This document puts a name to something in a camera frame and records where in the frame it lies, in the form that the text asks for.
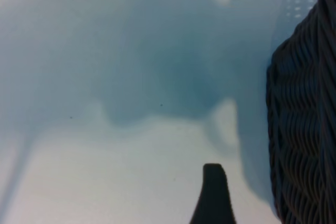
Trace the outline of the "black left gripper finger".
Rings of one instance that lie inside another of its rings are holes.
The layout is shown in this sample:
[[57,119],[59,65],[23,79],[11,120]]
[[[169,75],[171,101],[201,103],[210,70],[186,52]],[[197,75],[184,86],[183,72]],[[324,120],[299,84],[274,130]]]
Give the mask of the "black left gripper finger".
[[235,224],[226,173],[221,164],[203,166],[203,183],[191,224]]

